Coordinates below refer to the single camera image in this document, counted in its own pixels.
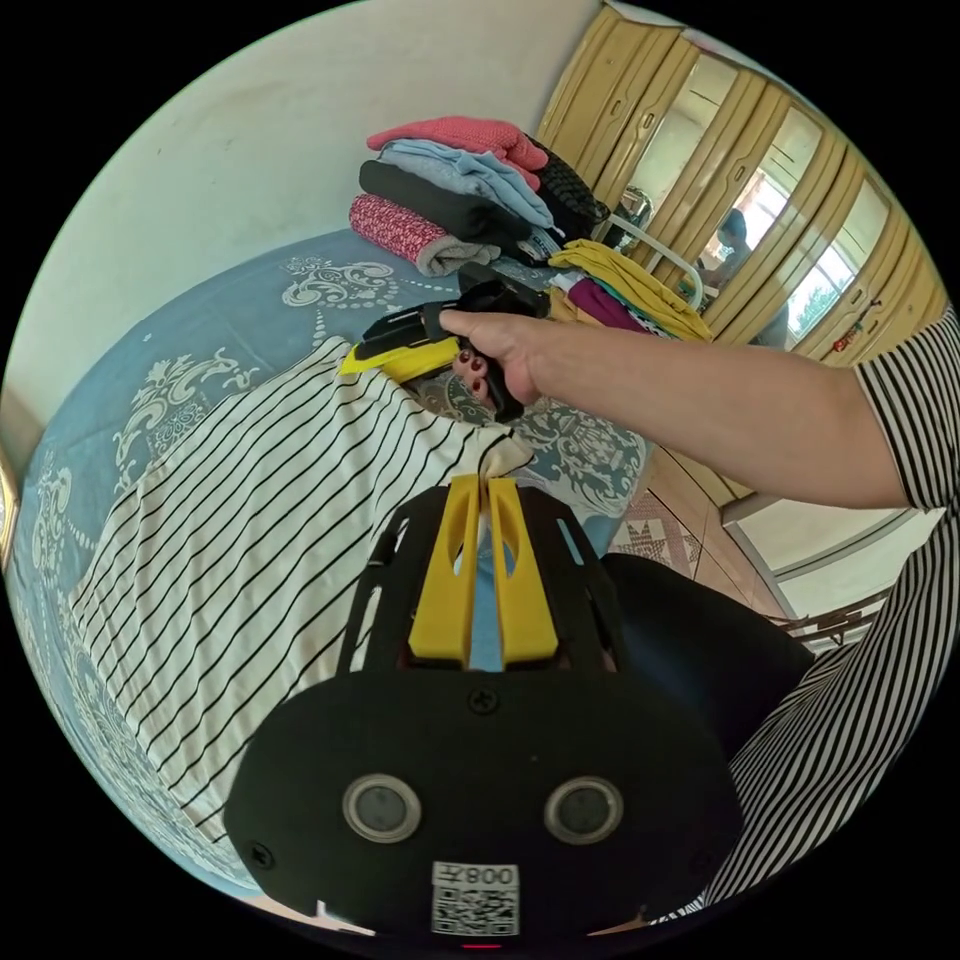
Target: folded clothes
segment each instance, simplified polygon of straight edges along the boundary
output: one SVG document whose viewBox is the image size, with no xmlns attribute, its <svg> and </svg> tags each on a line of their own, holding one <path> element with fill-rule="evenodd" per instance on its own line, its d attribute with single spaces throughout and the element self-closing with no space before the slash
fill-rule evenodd
<svg viewBox="0 0 960 960">
<path fill-rule="evenodd" d="M 647 332 L 638 326 L 622 301 L 611 297 L 589 277 L 575 283 L 567 292 L 567 297 L 574 306 L 595 317 L 605 327 L 631 330 L 634 333 Z"/>
<path fill-rule="evenodd" d="M 530 142 L 547 155 L 540 177 L 540 196 L 567 240 L 589 237 L 610 216 L 610 208 L 593 195 L 583 178 L 568 163 L 533 137 Z"/>
<path fill-rule="evenodd" d="M 574 240 L 550 258 L 556 267 L 578 267 L 601 280 L 628 305 L 682 340 L 711 340 L 710 328 L 679 294 L 639 264 L 593 240 Z"/>
<path fill-rule="evenodd" d="M 350 205 L 350 226 L 364 240 L 415 264 L 425 277 L 445 277 L 465 263 L 487 264 L 500 256 L 495 246 L 458 240 L 412 210 L 371 193 Z"/>
<path fill-rule="evenodd" d="M 543 266 L 555 253 L 559 253 L 563 249 L 551 234 L 540 227 L 534 227 L 526 240 L 518 240 L 517 246 L 520 248 L 520 252 L 526 255 L 527 259 L 523 262 L 536 266 Z"/>
<path fill-rule="evenodd" d="M 530 236 L 529 223 L 490 200 L 459 196 L 377 160 L 361 164 L 360 186 L 419 213 L 458 240 L 489 243 L 511 253 L 517 240 Z"/>
<path fill-rule="evenodd" d="M 553 214 L 543 200 L 517 170 L 489 150 L 468 153 L 431 140 L 393 140 L 380 152 L 380 161 L 452 193 L 492 200 L 535 227 L 553 226 Z"/>
<path fill-rule="evenodd" d="M 381 150 L 391 140 L 433 140 L 448 147 L 469 150 L 470 153 L 486 153 L 489 150 L 498 160 L 517 169 L 534 190 L 539 188 L 540 178 L 533 171 L 547 163 L 546 153 L 535 147 L 519 127 L 504 120 L 476 117 L 420 120 L 375 133 L 367 139 L 367 146 L 371 150 Z"/>
<path fill-rule="evenodd" d="M 570 298 L 559 288 L 550 288 L 550 319 L 560 323 L 583 323 L 591 327 L 599 327 L 601 323 L 596 317 L 579 310 L 570 302 Z"/>
<path fill-rule="evenodd" d="M 652 317 L 647 316 L 639 308 L 635 307 L 632 303 L 625 300 L 622 294 L 617 293 L 613 287 L 608 283 L 604 283 L 602 280 L 597 280 L 596 277 L 592 278 L 593 282 L 600 287 L 602 290 L 606 291 L 614 300 L 618 303 L 622 303 L 627 313 L 633 317 L 634 322 L 646 330 L 647 333 L 656 334 L 658 337 L 664 337 L 667 340 L 680 340 L 681 337 L 677 336 L 675 333 L 670 333 L 665 330 L 656 320 Z"/>
</svg>

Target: wardrobe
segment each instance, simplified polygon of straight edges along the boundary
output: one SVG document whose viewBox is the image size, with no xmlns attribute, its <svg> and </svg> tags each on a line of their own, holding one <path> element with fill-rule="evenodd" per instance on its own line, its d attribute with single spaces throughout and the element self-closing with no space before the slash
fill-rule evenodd
<svg viewBox="0 0 960 960">
<path fill-rule="evenodd" d="M 786 349 L 845 366 L 946 306 L 909 218 L 843 133 L 679 27 L 604 6 L 536 137 L 611 210 L 642 198 L 643 230 L 689 263 L 718 263 L 717 228 L 733 208 L 744 214 L 751 253 L 702 311 L 720 342 L 748 343 L 789 310 Z M 619 249 L 668 285 L 682 279 L 643 243 Z M 719 507 L 752 492 L 674 456 Z"/>
</svg>

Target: tiled floor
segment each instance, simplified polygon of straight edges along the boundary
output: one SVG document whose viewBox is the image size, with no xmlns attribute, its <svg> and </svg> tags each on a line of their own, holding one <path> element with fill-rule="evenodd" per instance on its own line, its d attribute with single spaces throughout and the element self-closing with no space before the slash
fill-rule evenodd
<svg viewBox="0 0 960 960">
<path fill-rule="evenodd" d="M 766 584 L 720 524 L 720 511 L 669 454 L 654 456 L 610 549 L 665 563 L 766 616 L 783 616 Z"/>
</svg>

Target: striped shirt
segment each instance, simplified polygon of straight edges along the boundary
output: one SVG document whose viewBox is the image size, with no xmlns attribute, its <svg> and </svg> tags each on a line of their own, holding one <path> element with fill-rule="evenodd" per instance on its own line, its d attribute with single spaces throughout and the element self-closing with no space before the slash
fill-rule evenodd
<svg viewBox="0 0 960 960">
<path fill-rule="evenodd" d="M 333 675 L 396 508 L 530 459 L 508 428 L 431 414 L 380 372 L 339 377 L 348 349 L 327 340 L 220 404 L 114 505 L 69 599 L 158 786 L 211 842 L 259 725 Z"/>
<path fill-rule="evenodd" d="M 524 455 L 508 432 L 433 417 L 380 375 L 334 386 L 345 346 L 329 351 L 321 347 L 289 374 L 218 407 L 189 445 L 114 507 L 71 595 L 108 690 L 167 789 L 213 841 L 223 837 L 219 814 L 256 726 L 273 705 L 330 675 L 350 587 L 395 507 L 455 472 L 496 472 L 484 466 L 491 452 L 506 458 L 499 472 Z M 703 896 L 671 916 L 769 879 L 849 820 L 910 739 L 957 644 L 956 314 L 949 310 L 858 375 L 909 502 L 943 516 L 907 560 L 867 636 L 818 658 L 734 758 L 743 834 Z M 306 397 L 312 405 L 304 406 Z M 321 441 L 311 446 L 312 434 Z M 366 451 L 362 462 L 352 452 L 358 448 Z M 331 473 L 315 472 L 309 484 L 293 473 L 296 464 L 316 471 L 321 457 Z M 301 493 L 301 485 L 308 489 Z M 337 497 L 340 505 L 330 507 Z M 357 509 L 350 536 L 338 533 Z M 288 529 L 294 546 L 278 558 L 267 547 L 277 531 L 286 542 Z M 239 559 L 225 553 L 248 530 L 263 549 Z M 343 559 L 331 566 L 333 554 Z M 298 572 L 307 557 L 315 566 Z M 173 558 L 182 567 L 176 575 Z M 187 612 L 185 591 L 199 584 L 204 599 Z M 283 602 L 267 609 L 274 595 Z M 228 654 L 235 665 L 215 672 L 211 685 Z"/>
<path fill-rule="evenodd" d="M 944 513 L 871 631 L 819 657 L 731 764 L 745 828 L 687 910 L 769 879 L 846 823 L 900 755 L 960 632 L 960 324 L 857 369 L 910 504 Z"/>
</svg>

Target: purple fabric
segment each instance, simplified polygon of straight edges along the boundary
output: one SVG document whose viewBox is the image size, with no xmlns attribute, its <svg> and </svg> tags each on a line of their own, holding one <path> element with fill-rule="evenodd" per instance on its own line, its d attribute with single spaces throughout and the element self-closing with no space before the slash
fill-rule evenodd
<svg viewBox="0 0 960 960">
<path fill-rule="evenodd" d="M 567 294 L 570 302 L 605 327 L 619 327 L 621 330 L 633 330 L 646 333 L 636 320 L 630 316 L 627 308 L 606 290 L 597 286 L 589 277 L 578 280 Z"/>
</svg>

